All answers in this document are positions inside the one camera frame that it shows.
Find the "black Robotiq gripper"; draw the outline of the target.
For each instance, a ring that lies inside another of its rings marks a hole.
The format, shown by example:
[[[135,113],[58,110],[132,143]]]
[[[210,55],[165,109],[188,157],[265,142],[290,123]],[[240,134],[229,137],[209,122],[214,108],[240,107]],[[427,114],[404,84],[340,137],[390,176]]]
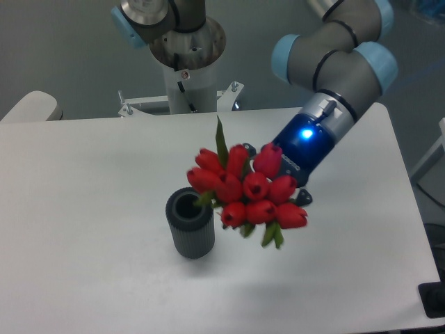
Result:
[[[334,148],[334,137],[328,130],[317,125],[315,119],[304,113],[296,114],[284,129],[272,140],[281,148],[284,160],[291,167],[291,175],[297,180],[298,186],[305,186],[314,169]],[[252,171],[252,163],[257,155],[255,147],[243,143],[248,152],[248,159],[243,165],[243,172]],[[295,198],[295,205],[312,204],[312,195],[301,188]]]

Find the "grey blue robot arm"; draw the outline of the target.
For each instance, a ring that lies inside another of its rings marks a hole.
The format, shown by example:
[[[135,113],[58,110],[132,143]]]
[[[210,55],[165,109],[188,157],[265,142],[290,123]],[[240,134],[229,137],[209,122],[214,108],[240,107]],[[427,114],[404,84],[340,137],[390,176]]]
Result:
[[[299,186],[398,74],[378,42],[394,23],[388,1],[322,1],[321,8],[321,28],[282,37],[271,56],[276,77],[313,92],[273,141],[282,149],[280,173]],[[226,36],[204,1],[121,1],[111,17],[132,47],[149,47],[162,66],[172,114],[221,110],[214,66]]]

